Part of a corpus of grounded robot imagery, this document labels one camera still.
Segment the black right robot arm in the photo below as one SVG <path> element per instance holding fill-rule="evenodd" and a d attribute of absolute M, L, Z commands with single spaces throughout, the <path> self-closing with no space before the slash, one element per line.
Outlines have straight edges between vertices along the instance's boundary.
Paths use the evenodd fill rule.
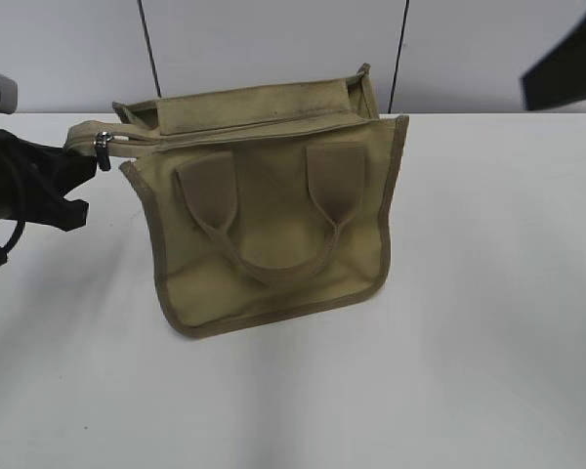
<path fill-rule="evenodd" d="M 521 85 L 528 111 L 586 101 L 586 16 L 522 76 Z"/>

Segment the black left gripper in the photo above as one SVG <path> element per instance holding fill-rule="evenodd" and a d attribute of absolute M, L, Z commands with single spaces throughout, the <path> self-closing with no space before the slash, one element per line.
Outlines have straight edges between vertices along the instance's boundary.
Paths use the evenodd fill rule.
<path fill-rule="evenodd" d="M 56 189 L 75 189 L 96 175 L 97 161 L 61 148 L 32 143 L 0 129 L 0 220 L 70 232 L 86 225 L 88 203 L 67 200 Z"/>

